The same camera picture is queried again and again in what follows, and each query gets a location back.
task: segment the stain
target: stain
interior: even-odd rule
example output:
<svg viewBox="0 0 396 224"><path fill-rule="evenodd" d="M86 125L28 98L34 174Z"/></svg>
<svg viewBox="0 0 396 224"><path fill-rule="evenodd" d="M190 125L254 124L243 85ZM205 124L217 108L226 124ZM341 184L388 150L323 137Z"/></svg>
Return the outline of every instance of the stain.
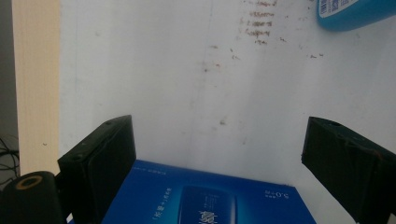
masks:
<svg viewBox="0 0 396 224"><path fill-rule="evenodd" d="M275 14L271 12L258 12L258 11L253 11L250 12L249 15L251 17L256 17L256 18L262 18L262 17L273 17Z"/></svg>
<svg viewBox="0 0 396 224"><path fill-rule="evenodd" d="M248 35L256 36L256 38L259 38L259 36L261 36L261 35L270 36L270 32L269 31L260 31L260 30L249 31L248 28L246 29L245 33L248 34Z"/></svg>
<svg viewBox="0 0 396 224"><path fill-rule="evenodd" d="M254 41L254 43L259 45L267 45L267 42L265 40L256 40Z"/></svg>
<svg viewBox="0 0 396 224"><path fill-rule="evenodd" d="M256 5L259 6L259 7L275 7L276 6L276 1L274 3L258 1L258 2L256 2Z"/></svg>
<svg viewBox="0 0 396 224"><path fill-rule="evenodd" d="M251 23L252 26L272 26L271 21L254 21Z"/></svg>
<svg viewBox="0 0 396 224"><path fill-rule="evenodd" d="M227 117L224 117L224 119L220 121L220 125L227 125L226 119Z"/></svg>

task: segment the blue packaging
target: blue packaging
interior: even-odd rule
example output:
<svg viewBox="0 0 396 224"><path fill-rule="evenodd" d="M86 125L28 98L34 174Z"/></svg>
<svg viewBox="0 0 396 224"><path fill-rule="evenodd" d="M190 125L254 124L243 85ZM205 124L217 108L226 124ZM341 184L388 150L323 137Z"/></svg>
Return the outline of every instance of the blue packaging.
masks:
<svg viewBox="0 0 396 224"><path fill-rule="evenodd" d="M137 160L104 224L313 224L296 188Z"/></svg>
<svg viewBox="0 0 396 224"><path fill-rule="evenodd" d="M395 14L395 0L318 0L318 23L330 31L353 30Z"/></svg>
<svg viewBox="0 0 396 224"><path fill-rule="evenodd" d="M223 190L185 186L177 224L236 224L236 198Z"/></svg>

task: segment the white wall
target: white wall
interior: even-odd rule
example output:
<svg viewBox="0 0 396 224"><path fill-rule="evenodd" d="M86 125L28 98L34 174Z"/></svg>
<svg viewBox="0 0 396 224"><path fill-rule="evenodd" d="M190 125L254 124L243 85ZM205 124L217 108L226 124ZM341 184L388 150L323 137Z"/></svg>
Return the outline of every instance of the white wall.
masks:
<svg viewBox="0 0 396 224"><path fill-rule="evenodd" d="M0 138L7 147L19 148L11 0L0 1ZM11 156L0 157L0 163L15 165ZM0 171L0 189L10 178L15 178L12 170Z"/></svg>
<svg viewBox="0 0 396 224"><path fill-rule="evenodd" d="M62 1L61 155L132 114L138 159L293 185L317 223L353 223L301 165L306 123L396 151L395 20L335 34L316 1L255 3Z"/></svg>
<svg viewBox="0 0 396 224"><path fill-rule="evenodd" d="M0 135L18 136L11 0L0 2Z"/></svg>

